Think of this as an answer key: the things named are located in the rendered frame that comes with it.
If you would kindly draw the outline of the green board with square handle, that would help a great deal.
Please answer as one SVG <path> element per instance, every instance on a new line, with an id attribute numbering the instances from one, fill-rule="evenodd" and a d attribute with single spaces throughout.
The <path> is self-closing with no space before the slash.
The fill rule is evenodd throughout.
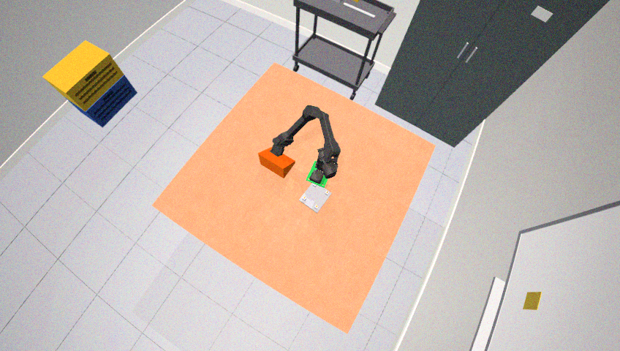
<path id="1" fill-rule="evenodd" d="M 321 183 L 320 183 L 320 184 L 315 183 L 315 182 L 313 182 L 313 181 L 310 181 L 310 179 L 308 179 L 308 178 L 310 178 L 311 173 L 313 173 L 313 171 L 314 171 L 314 170 L 316 170 L 316 167 L 315 167 L 315 165 L 316 165 L 315 163 L 316 163 L 316 162 L 317 162 L 317 161 L 314 161 L 314 164 L 312 165 L 312 168 L 311 168 L 311 170 L 310 170 L 310 172 L 309 172 L 309 174 L 308 174 L 308 176 L 307 176 L 306 181 L 309 181 L 309 182 L 311 182 L 311 183 L 313 183 L 313 184 L 316 184 L 316 185 L 318 185 L 318 186 L 321 186 L 321 187 L 325 188 L 325 185 L 326 185 L 326 183 L 327 183 L 327 181 L 328 181 L 328 179 L 326 179 L 326 178 L 325 178 L 325 175 L 323 176 L 322 181 L 321 181 Z M 324 184 L 324 186 L 323 186 L 323 184 Z"/>

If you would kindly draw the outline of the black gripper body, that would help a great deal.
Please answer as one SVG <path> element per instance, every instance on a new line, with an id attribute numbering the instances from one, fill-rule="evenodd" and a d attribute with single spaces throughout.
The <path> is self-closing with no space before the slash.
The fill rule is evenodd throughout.
<path id="1" fill-rule="evenodd" d="M 315 183 L 320 184 L 321 181 L 322 181 L 322 178 L 323 178 L 323 176 L 322 176 L 323 172 L 322 172 L 322 168 L 321 168 L 322 165 L 319 165 L 318 162 L 316 162 L 315 167 L 316 167 L 316 172 L 315 173 L 311 173 L 311 176 L 310 176 L 309 179 L 310 179 L 310 181 L 313 181 Z"/>

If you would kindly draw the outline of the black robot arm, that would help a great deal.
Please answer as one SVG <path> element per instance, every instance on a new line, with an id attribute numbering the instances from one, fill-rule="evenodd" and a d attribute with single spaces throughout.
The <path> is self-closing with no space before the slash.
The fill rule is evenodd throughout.
<path id="1" fill-rule="evenodd" d="M 275 156 L 281 156 L 284 152 L 284 147 L 294 142 L 293 136 L 309 121 L 315 120 L 316 118 L 320 120 L 322 133 L 325 139 L 324 147 L 317 149 L 319 152 L 317 162 L 319 165 L 322 165 L 322 171 L 325 178 L 328 179 L 334 177 L 337 173 L 337 161 L 341 149 L 334 138 L 329 119 L 330 116 L 321 111 L 319 107 L 307 105 L 303 110 L 302 116 L 287 131 L 281 132 L 277 137 L 272 139 L 273 145 L 270 152 Z M 333 156 L 333 158 L 330 158 L 330 156 Z"/>

